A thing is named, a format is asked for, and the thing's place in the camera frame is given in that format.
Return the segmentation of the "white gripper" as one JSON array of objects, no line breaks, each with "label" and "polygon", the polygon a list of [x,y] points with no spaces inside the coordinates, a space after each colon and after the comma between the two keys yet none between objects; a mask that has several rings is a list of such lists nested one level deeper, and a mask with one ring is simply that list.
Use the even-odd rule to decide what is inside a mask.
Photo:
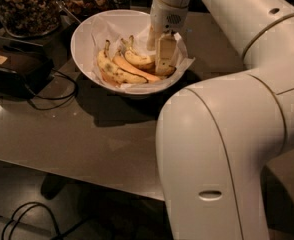
[{"label": "white gripper", "polygon": [[189,0],[153,0],[152,2],[151,26],[146,48],[149,51],[156,48],[155,69],[157,73],[164,72],[169,66],[173,66],[176,39],[171,32],[179,32],[183,27],[188,6]]}]

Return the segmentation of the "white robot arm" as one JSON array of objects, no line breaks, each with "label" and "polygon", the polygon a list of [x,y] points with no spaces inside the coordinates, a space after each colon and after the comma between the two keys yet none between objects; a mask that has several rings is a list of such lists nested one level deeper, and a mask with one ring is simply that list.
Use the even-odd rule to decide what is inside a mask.
[{"label": "white robot arm", "polygon": [[[202,0],[245,71],[189,85],[162,108],[156,155],[174,240],[269,240],[260,175],[294,148],[294,6]],[[155,33],[189,0],[153,0]]]}]

